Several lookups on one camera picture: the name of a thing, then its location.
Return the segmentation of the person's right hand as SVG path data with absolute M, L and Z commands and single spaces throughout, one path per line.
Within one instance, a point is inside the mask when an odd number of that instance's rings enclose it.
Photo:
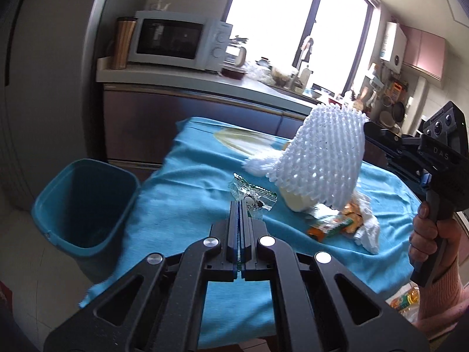
M 409 237 L 409 261 L 411 265 L 423 263 L 437 252 L 436 238 L 440 236 L 447 242 L 435 278 L 442 277 L 456 261 L 461 239 L 461 228 L 454 218 L 434 223 L 429 218 L 429 205 L 423 202 L 412 221 Z

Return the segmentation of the pink right sleeve forearm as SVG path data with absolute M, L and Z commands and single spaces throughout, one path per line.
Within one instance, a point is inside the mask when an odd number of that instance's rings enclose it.
M 451 332 L 468 309 L 468 285 L 459 276 L 459 261 L 428 288 L 419 288 L 421 299 L 417 321 L 413 322 L 428 340 Z

